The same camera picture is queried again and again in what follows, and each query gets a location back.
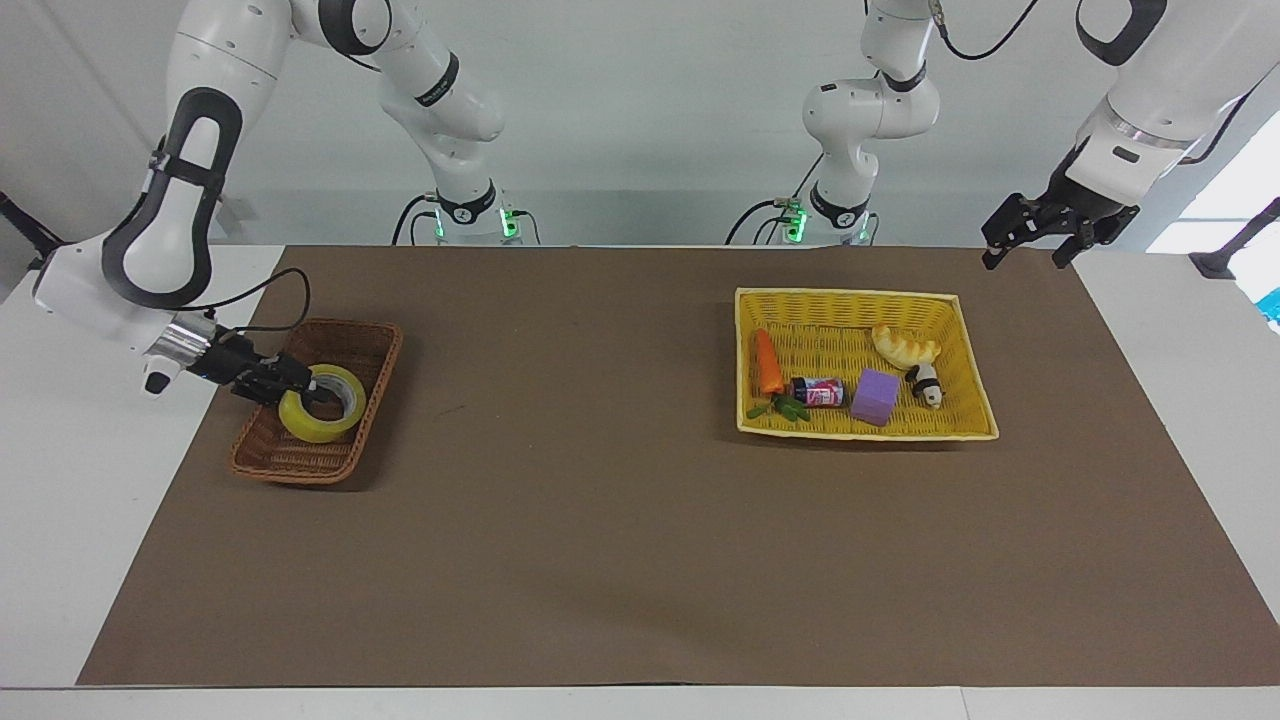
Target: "basket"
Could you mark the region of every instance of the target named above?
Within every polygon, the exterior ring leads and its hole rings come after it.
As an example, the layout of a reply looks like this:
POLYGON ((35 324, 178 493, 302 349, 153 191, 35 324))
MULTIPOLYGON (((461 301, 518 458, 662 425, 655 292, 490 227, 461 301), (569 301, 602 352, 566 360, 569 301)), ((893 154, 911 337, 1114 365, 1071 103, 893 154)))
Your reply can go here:
POLYGON ((232 446, 232 471, 289 484, 333 484, 347 479, 365 450, 402 342, 401 329, 392 324, 315 319, 298 325, 285 338, 282 351, 305 365, 332 363, 351 370, 369 396, 365 415, 338 441, 311 445, 284 429, 275 407, 259 405, 232 446))
POLYGON ((739 288, 737 429, 777 437, 864 441, 983 441, 1000 430, 982 387, 969 332, 955 295, 872 290, 739 288), (790 423, 777 413, 748 419, 767 402, 759 395, 753 336, 768 331, 783 378, 837 377, 854 392, 864 368, 902 377, 872 345, 870 328, 887 323, 918 340, 937 340, 942 352, 933 366, 946 392, 934 410, 911 396, 904 382, 897 405, 883 428, 849 415, 847 409, 810 410, 813 420, 790 423))

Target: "brown table surface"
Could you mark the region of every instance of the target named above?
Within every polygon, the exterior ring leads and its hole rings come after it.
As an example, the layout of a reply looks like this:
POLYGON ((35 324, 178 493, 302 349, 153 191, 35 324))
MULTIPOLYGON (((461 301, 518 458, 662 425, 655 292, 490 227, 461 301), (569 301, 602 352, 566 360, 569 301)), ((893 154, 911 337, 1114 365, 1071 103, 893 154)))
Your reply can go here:
MULTIPOLYGON (((1043 252, 287 265, 315 316, 404 329, 361 468, 330 491, 232 475, 250 406, 219 393, 82 684, 1280 684, 1280 628, 1043 252), (1002 437, 739 433, 739 286, 957 293, 1002 437)), ((280 283, 256 319, 296 302, 280 283)))

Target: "yellow basket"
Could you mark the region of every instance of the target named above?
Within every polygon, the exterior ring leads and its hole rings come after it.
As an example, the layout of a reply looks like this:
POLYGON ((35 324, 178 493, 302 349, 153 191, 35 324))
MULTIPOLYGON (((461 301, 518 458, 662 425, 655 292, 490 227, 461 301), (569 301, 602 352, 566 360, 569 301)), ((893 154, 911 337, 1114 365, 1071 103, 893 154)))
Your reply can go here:
POLYGON ((737 325, 737 429, 778 437, 869 441, 996 439, 996 416, 982 387, 969 331, 955 295, 874 290, 740 287, 737 325), (864 368, 902 377, 872 345, 870 328, 887 323, 916 340, 936 340, 942 352, 933 366, 946 397, 933 410, 911 397, 904 382, 886 427, 849 415, 847 409, 810 410, 812 421, 790 423, 777 413, 748 419, 767 398, 759 395, 756 328, 768 331, 785 379, 841 378, 854 392, 864 368))

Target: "brown wicker basket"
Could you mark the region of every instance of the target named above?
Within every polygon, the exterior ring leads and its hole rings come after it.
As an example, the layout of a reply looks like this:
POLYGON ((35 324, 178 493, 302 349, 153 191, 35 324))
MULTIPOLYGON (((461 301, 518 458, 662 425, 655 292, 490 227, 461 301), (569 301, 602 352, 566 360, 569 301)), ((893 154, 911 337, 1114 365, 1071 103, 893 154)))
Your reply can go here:
POLYGON ((289 484, 333 484, 347 479, 365 450, 402 341, 401 329, 392 324, 315 319, 298 325, 282 350, 305 365, 332 363, 351 370, 369 396, 365 416, 340 439, 311 445, 284 429, 275 407, 259 405, 232 446, 232 471, 289 484))

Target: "can label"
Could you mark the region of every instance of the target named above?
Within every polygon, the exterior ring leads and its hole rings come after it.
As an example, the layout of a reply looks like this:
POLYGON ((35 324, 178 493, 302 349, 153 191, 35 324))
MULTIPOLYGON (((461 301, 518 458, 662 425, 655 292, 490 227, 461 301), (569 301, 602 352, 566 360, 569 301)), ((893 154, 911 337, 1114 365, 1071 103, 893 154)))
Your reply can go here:
POLYGON ((845 404, 845 382, 840 378, 792 378, 791 396, 805 407, 840 407, 845 404))

